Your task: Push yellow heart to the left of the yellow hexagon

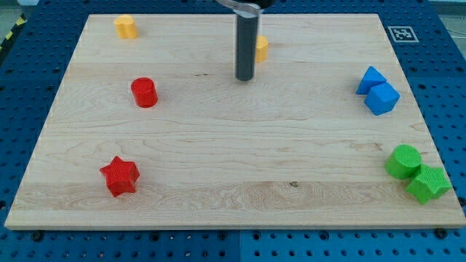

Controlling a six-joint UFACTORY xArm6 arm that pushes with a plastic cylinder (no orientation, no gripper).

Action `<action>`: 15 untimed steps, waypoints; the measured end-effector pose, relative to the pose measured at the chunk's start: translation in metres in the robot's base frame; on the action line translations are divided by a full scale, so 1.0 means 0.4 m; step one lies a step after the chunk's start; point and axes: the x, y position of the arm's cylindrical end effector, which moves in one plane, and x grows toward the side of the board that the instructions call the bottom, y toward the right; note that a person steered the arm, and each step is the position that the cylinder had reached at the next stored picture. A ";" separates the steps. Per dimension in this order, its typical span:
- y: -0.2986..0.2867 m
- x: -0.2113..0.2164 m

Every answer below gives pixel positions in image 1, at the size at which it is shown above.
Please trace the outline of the transparent rod mount bracket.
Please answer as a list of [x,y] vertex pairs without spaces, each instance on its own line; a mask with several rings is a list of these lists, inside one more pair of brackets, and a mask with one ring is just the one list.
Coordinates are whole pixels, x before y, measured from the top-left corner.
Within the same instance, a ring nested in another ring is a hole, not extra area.
[[262,12],[275,4],[277,0],[216,0],[220,5],[232,9],[243,17],[258,17]]

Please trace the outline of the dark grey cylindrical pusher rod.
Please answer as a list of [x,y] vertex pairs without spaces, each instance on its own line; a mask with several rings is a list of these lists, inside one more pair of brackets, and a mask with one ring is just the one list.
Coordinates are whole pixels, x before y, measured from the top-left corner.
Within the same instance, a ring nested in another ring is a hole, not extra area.
[[236,15],[235,76],[246,82],[254,77],[258,17]]

